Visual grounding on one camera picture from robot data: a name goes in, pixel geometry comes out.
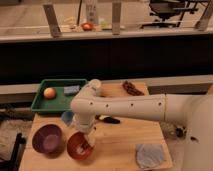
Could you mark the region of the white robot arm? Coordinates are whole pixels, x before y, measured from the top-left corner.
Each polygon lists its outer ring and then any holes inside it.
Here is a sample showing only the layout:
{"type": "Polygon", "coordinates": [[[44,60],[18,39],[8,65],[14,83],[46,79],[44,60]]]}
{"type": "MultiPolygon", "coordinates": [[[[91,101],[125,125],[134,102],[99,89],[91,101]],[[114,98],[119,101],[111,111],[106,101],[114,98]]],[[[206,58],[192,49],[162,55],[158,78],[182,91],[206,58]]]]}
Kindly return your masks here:
{"type": "Polygon", "coordinates": [[[213,94],[100,97],[101,86],[100,80],[91,80],[70,103],[79,131],[90,133],[98,114],[183,125],[182,171],[213,171],[213,94]]]}

